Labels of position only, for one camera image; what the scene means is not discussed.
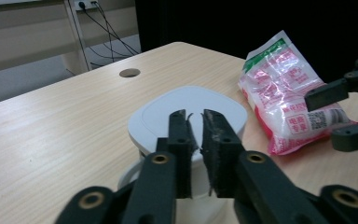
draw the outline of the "wall socket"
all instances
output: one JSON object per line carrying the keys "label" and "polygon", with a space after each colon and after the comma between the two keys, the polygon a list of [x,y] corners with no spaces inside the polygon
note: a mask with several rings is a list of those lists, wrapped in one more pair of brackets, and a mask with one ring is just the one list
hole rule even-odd
{"label": "wall socket", "polygon": [[76,11],[83,11],[83,8],[81,8],[79,6],[79,3],[83,2],[84,5],[86,6],[86,9],[92,9],[92,8],[96,8],[96,4],[92,4],[93,2],[97,2],[97,0],[82,0],[82,1],[77,1],[75,0],[75,9]]}

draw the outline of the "plastic bag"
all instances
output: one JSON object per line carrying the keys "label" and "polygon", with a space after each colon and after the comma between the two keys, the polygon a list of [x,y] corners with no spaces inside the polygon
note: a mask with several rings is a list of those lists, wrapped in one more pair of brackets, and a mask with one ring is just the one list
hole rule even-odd
{"label": "plastic bag", "polygon": [[239,80],[268,136],[268,153],[284,155],[353,124],[335,103],[308,111],[305,94],[325,83],[284,31],[250,52]]}

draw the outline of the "white wall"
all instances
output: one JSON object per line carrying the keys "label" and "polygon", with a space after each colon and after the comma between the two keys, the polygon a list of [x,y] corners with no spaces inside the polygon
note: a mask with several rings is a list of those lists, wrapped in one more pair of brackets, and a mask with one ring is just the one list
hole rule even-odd
{"label": "white wall", "polygon": [[[0,7],[0,70],[78,50],[63,1]],[[138,34],[133,0],[99,0],[99,3],[120,37]],[[97,10],[89,14],[104,24]],[[107,32],[83,12],[77,15],[86,46],[108,40]]]}
{"label": "white wall", "polygon": [[41,0],[0,0],[0,5],[3,4],[13,4],[13,3],[23,3],[23,2],[36,2]]}

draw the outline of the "black cable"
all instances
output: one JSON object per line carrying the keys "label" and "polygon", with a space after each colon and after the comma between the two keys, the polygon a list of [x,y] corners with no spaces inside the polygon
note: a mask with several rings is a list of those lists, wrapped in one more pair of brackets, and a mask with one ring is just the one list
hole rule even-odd
{"label": "black cable", "polygon": [[76,74],[73,73],[71,70],[69,70],[69,69],[67,69],[67,68],[65,68],[65,70],[68,71],[69,73],[71,73],[74,77],[76,76]]}
{"label": "black cable", "polygon": [[109,43],[110,43],[110,53],[112,54],[112,63],[115,62],[115,58],[113,57],[113,46],[112,46],[112,38],[110,37],[110,31],[109,31],[109,25],[108,25],[108,22],[107,22],[107,19],[105,19],[105,23],[106,23],[106,29],[107,29],[107,35],[109,37]]}
{"label": "black cable", "polygon": [[94,4],[94,5],[99,9],[101,15],[103,16],[105,22],[107,22],[107,24],[109,25],[109,27],[110,27],[110,29],[112,30],[113,34],[110,33],[109,30],[105,29],[105,28],[104,28],[100,23],[98,23],[96,20],[94,20],[94,19],[91,17],[91,15],[89,15],[89,14],[87,13],[87,11],[84,10],[85,13],[86,13],[86,15],[87,15],[90,19],[92,19],[95,23],[97,23],[99,26],[101,26],[106,32],[108,32],[110,35],[112,35],[114,38],[116,38],[118,41],[120,41],[120,42],[123,44],[123,46],[124,46],[132,55],[135,55],[133,52],[135,52],[136,54],[138,54],[138,53],[139,53],[138,51],[136,51],[136,50],[133,49],[130,45],[128,45],[127,43],[125,43],[124,41],[122,41],[121,38],[117,35],[117,33],[115,32],[115,29],[113,29],[112,25],[109,23],[109,21],[108,21],[107,18],[105,17],[104,11],[103,11],[103,9],[101,8],[101,6],[100,6],[97,2],[94,2],[94,3],[92,3],[92,4]]}
{"label": "black cable", "polygon": [[115,59],[114,57],[103,56],[103,55],[97,53],[97,51],[95,51],[92,47],[89,47],[89,49],[91,49],[92,52],[94,52],[96,55],[100,56],[101,58],[107,58],[107,59],[113,59],[113,60]]}
{"label": "black cable", "polygon": [[117,39],[124,45],[124,47],[127,48],[127,46],[128,46],[128,47],[131,48],[135,53],[138,54],[138,52],[137,52],[135,49],[133,49],[130,45],[128,45],[127,43],[124,43],[123,41],[121,41],[121,38],[120,38],[120,37],[118,36],[118,34],[115,32],[115,29],[113,29],[112,25],[109,23],[109,21],[108,21],[107,18],[105,17],[104,11],[103,11],[103,8],[101,7],[101,5],[100,5],[98,2],[94,2],[93,4],[98,8],[98,10],[100,11],[101,15],[103,16],[103,18],[105,19],[105,21],[109,24],[110,28],[112,29],[112,32],[115,34],[115,36],[117,36]]}
{"label": "black cable", "polygon": [[90,63],[92,65],[96,65],[96,66],[100,66],[100,67],[104,67],[104,65],[101,65],[101,64],[97,64],[97,63]]}
{"label": "black cable", "polygon": [[122,53],[119,53],[119,52],[117,52],[117,51],[115,51],[115,50],[113,50],[113,49],[110,49],[108,46],[106,46],[105,43],[103,43],[103,45],[104,45],[107,49],[112,50],[114,53],[116,53],[116,54],[118,54],[118,55],[121,55],[121,56],[124,56],[124,57],[130,57],[130,56],[131,56],[131,55],[122,54]]}

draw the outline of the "pink and white package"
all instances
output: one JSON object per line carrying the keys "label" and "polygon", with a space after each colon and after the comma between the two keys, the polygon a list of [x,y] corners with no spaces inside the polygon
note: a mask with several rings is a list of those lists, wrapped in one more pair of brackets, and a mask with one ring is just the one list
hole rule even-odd
{"label": "pink and white package", "polygon": [[354,123],[337,103],[308,111],[305,94],[325,83],[284,31],[249,52],[238,84],[267,134],[269,154],[294,152]]}

